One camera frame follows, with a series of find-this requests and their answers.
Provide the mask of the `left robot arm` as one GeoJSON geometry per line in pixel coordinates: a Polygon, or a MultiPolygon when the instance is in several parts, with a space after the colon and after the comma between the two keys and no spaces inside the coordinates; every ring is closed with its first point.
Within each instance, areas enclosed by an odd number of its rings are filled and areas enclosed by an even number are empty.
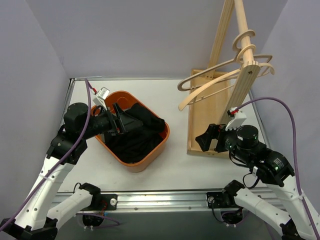
{"type": "Polygon", "coordinates": [[[64,124],[51,141],[42,169],[29,195],[11,218],[0,224],[1,231],[17,240],[53,240],[70,218],[83,209],[95,210],[102,203],[99,187],[83,183],[66,200],[52,207],[52,202],[64,179],[87,149],[87,140],[97,135],[122,135],[143,125],[117,103],[115,113],[100,109],[91,114],[90,106],[82,102],[71,104],[64,114],[64,124]]]}

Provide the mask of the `black pleated skirt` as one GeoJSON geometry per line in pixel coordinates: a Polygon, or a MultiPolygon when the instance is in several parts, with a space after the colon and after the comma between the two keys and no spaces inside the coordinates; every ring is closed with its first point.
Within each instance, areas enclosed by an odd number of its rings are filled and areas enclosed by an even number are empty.
{"type": "Polygon", "coordinates": [[[165,120],[139,103],[133,104],[125,112],[142,121],[143,126],[125,134],[105,134],[104,143],[122,162],[134,164],[142,161],[163,141],[160,133],[165,130],[165,120]]]}

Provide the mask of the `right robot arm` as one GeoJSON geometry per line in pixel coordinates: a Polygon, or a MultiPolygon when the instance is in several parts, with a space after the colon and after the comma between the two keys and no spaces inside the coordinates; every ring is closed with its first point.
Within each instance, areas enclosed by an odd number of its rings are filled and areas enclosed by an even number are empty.
{"type": "Polygon", "coordinates": [[[216,140],[215,151],[227,152],[237,166],[247,168],[249,174],[276,195],[285,209],[258,197],[251,187],[237,180],[228,183],[222,189],[221,198],[211,206],[221,203],[223,207],[246,209],[274,228],[283,240],[318,240],[320,216],[298,190],[293,167],[284,155],[260,142],[258,135],[258,129],[252,125],[228,130],[224,124],[210,124],[195,140],[204,152],[216,140]]]}

